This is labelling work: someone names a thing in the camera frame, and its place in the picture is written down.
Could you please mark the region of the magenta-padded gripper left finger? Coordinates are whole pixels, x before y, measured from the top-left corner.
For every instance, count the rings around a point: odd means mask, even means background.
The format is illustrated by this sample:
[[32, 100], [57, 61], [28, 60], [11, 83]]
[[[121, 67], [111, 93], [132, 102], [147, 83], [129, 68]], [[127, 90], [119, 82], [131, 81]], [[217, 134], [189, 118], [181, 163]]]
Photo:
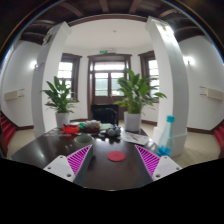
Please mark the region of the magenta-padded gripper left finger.
[[44, 170], [67, 181], [81, 183], [92, 157], [93, 145], [84, 146], [68, 156], [59, 155]]

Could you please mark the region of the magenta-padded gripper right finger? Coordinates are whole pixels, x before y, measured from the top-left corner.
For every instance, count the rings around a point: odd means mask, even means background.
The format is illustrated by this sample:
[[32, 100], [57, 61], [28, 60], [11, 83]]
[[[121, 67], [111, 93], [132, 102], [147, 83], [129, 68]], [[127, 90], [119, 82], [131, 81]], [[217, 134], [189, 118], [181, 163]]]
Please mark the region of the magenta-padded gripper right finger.
[[159, 157], [139, 145], [136, 145], [136, 149], [153, 181], [159, 180], [181, 170], [181, 167], [169, 156]]

